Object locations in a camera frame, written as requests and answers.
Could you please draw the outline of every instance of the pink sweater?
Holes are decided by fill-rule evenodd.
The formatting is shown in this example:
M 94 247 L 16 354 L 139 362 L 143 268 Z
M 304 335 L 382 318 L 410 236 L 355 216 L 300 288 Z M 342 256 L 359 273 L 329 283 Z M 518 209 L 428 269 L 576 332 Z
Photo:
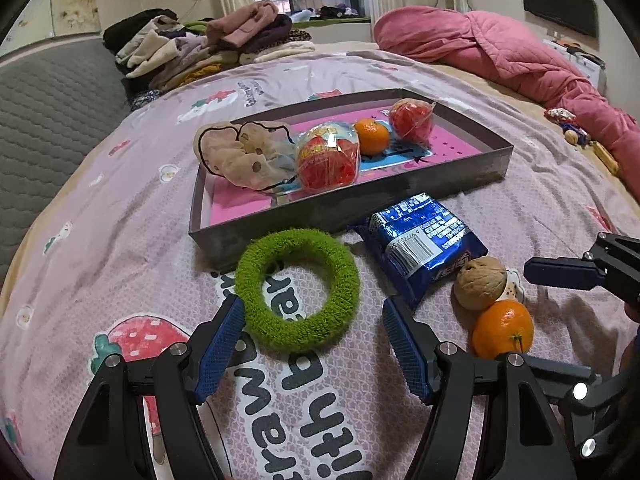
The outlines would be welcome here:
M 278 7 L 269 0 L 262 0 L 235 10 L 224 18 L 211 20 L 207 24 L 207 46 L 215 46 L 220 40 L 225 40 L 239 48 L 273 23 L 277 15 Z

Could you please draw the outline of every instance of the metal screw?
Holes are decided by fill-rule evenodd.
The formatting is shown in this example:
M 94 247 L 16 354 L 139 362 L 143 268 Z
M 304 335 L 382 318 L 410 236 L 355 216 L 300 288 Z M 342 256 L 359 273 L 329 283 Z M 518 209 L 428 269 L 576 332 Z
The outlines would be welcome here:
M 458 347 L 455 346 L 453 343 L 450 343 L 449 341 L 440 343 L 440 346 L 438 348 L 440 348 L 440 351 L 444 355 L 453 355 L 458 351 Z
M 513 366 L 522 366 L 524 364 L 524 359 L 520 354 L 509 354 L 507 361 Z
M 588 438 L 587 440 L 584 441 L 584 444 L 582 444 L 582 447 L 580 448 L 580 454 L 583 457 L 587 458 L 594 451 L 596 451 L 596 441 L 593 440 L 592 438 Z
M 119 363 L 120 363 L 120 356 L 117 354 L 111 354 L 104 360 L 104 364 L 106 364 L 109 368 L 118 366 Z
M 187 345 L 185 345 L 184 343 L 174 343 L 169 346 L 169 352 L 171 352 L 172 355 L 182 355 L 185 354 L 186 351 Z
M 587 396 L 587 385 L 584 383 L 578 383 L 574 386 L 574 397 L 577 400 L 583 400 Z

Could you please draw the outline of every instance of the red candy package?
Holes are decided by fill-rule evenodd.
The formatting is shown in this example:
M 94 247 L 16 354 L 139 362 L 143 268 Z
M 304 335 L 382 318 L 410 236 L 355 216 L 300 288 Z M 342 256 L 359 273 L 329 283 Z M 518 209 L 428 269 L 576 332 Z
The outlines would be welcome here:
M 321 192 L 348 186 L 359 167 L 358 135 L 348 123 L 318 124 L 296 141 L 296 172 L 304 189 Z
M 435 104 L 418 99 L 401 99 L 389 111 L 389 124 L 402 140 L 428 148 L 434 108 Z

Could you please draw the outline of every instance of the bed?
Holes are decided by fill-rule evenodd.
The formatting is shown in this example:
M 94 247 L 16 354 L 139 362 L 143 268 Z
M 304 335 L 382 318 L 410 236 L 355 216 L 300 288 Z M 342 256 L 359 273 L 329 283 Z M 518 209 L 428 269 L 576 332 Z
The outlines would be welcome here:
M 569 146 L 540 106 L 460 70 L 380 52 L 375 44 L 332 44 L 192 83 L 128 115 L 85 158 L 33 223 L 7 273 L 0 297 L 0 413 L 5 439 L 34 479 L 52 478 L 92 363 L 104 352 L 100 336 L 140 338 L 141 327 L 152 336 L 149 326 L 159 326 L 186 338 L 232 290 L 233 275 L 211 269 L 188 236 L 198 127 L 318 92 L 398 87 L 468 114 L 514 145 L 504 181 L 444 200 L 507 267 L 522 269 L 533 255 L 579 256 L 603 230 L 640 235 L 638 204 L 593 153 Z M 215 99 L 203 113 L 178 120 L 207 97 Z M 413 457 L 430 409 L 408 392 L 382 327 L 380 309 L 391 289 L 357 235 L 338 238 L 356 258 L 361 301 L 340 342 L 318 352 L 322 375 L 285 391 L 291 356 L 258 346 L 254 359 L 227 371 L 201 412 L 223 470 L 236 480 L 276 478 L 267 473 L 267 451 L 295 460 L 278 478 L 324 473 L 327 457 L 309 451 L 321 434 L 300 433 L 318 399 L 326 400 L 327 413 L 341 414 L 334 435 L 353 437 L 340 448 L 340 457 L 350 457 L 347 465 L 334 468 L 331 478 L 401 479 Z M 273 278 L 271 296 L 293 295 L 306 313 L 326 297 L 322 281 L 305 267 L 285 266 Z M 450 280 L 440 282 L 415 317 L 466 348 L 474 316 L 452 305 L 450 287 Z M 524 287 L 536 324 L 532 354 L 591 365 L 605 377 L 617 372 L 636 331 L 621 301 L 597 289 Z M 136 356 L 131 348 L 125 357 Z M 256 399 L 244 388 L 253 376 L 268 393 L 259 412 L 247 409 Z M 286 439 L 263 449 L 252 423 L 271 413 Z M 472 477 L 481 424 L 478 399 L 460 479 Z M 151 425 L 158 478 L 170 478 Z

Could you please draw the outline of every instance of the blue gripper pad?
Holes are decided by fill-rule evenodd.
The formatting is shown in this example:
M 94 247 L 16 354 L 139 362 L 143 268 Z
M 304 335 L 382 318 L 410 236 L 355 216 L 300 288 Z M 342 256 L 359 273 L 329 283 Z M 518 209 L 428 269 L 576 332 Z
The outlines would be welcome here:
M 409 386 L 409 391 L 417 396 L 421 402 L 428 404 L 433 393 L 427 384 L 424 359 L 404 325 L 396 306 L 390 299 L 383 303 L 382 322 L 385 325 L 386 335 L 391 341 L 394 354 L 396 354 L 396 359 L 402 368 L 402 374 Z
M 226 310 L 225 303 L 229 300 L 233 301 L 233 303 L 225 313 L 223 309 Z M 219 315 L 223 316 L 217 332 L 204 351 L 199 363 L 198 382 L 193 391 L 198 404 L 205 402 L 207 397 L 214 394 L 218 389 L 220 379 L 225 373 L 226 366 L 240 337 L 240 332 L 244 328 L 244 303 L 242 300 L 237 296 L 230 296 L 225 303 L 222 304 L 213 321 L 210 321 L 215 322 L 218 320 Z

